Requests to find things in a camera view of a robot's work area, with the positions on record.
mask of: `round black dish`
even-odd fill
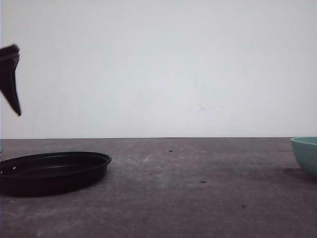
[[[77,190],[106,174],[111,157],[96,152],[57,152],[0,162],[0,192],[43,196]]]

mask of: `white backdrop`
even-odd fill
[[[315,0],[2,0],[2,138],[317,135]]]

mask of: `concrete surface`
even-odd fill
[[[317,181],[297,165],[289,138],[2,143],[5,159],[96,151],[113,160],[106,177],[83,190],[1,195],[1,238],[317,237]]]

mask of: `ceramic bowl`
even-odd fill
[[[291,142],[299,166],[317,177],[317,137],[294,137]]]

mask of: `bowl rim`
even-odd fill
[[[317,139],[316,136],[298,136],[298,137],[291,138],[291,141],[296,142],[296,143],[306,144],[306,145],[317,145],[317,143],[304,142],[304,141],[299,140],[299,139],[303,139],[303,138],[316,138]]]

